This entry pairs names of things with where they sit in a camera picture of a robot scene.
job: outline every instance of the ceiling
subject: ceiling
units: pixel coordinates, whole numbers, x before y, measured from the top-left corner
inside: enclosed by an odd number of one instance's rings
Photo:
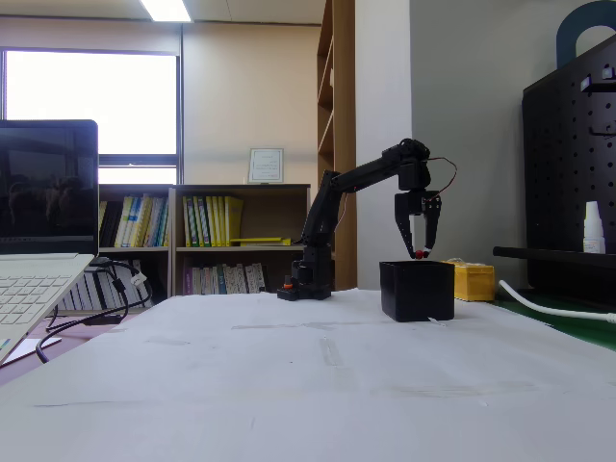
[[[321,24],[325,0],[184,0],[193,20]],[[140,0],[0,0],[0,14],[147,19]]]

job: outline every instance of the laptop screen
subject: laptop screen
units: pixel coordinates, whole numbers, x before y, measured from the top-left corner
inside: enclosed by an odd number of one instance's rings
[[[93,121],[0,121],[0,253],[98,253]]]

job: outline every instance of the window frame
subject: window frame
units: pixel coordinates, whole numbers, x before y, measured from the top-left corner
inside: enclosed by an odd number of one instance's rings
[[[33,51],[45,53],[82,53],[105,55],[154,55],[175,57],[175,154],[99,154],[98,166],[103,167],[175,167],[176,184],[183,177],[183,123],[182,123],[182,60],[175,53],[156,51],[93,50],[79,48],[22,48],[0,46],[0,120],[6,120],[7,114],[7,52]]]

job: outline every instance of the yellow box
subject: yellow box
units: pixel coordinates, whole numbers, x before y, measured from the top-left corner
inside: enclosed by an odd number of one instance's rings
[[[494,300],[494,267],[463,262],[443,262],[455,265],[453,295],[466,301]]]

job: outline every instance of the white table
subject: white table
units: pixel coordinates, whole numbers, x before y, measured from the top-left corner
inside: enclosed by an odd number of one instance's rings
[[[170,299],[0,388],[2,461],[612,460],[616,354],[456,302]]]

